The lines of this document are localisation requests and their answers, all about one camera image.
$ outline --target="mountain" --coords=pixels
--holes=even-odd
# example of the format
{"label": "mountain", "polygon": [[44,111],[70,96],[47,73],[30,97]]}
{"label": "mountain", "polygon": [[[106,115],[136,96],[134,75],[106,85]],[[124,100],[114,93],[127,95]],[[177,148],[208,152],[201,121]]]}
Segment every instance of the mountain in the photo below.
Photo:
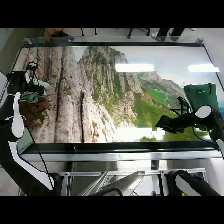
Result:
{"label": "mountain", "polygon": [[[116,72],[116,63],[128,61],[109,46],[89,46],[79,61],[73,47],[23,49],[15,69],[33,60],[39,65],[38,79],[50,84],[51,108],[31,130],[38,143],[122,141],[117,128],[154,129],[162,115],[176,116],[169,109],[177,108],[176,98],[184,96],[181,87],[156,71]],[[177,140],[192,136],[189,131],[175,135]],[[166,133],[169,139],[175,140]]]}

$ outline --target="white sky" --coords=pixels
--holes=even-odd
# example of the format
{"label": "white sky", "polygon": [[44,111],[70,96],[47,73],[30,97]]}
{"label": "white sky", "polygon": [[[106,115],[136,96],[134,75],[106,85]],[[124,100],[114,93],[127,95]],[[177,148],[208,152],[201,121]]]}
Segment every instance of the white sky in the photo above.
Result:
{"label": "white sky", "polygon": [[[75,47],[78,61],[86,47]],[[112,46],[125,54],[129,63],[153,64],[157,74],[172,80],[180,86],[188,84],[215,83],[219,106],[224,107],[224,92],[215,73],[192,73],[188,66],[211,63],[207,53],[201,47],[159,47],[159,46]]]}

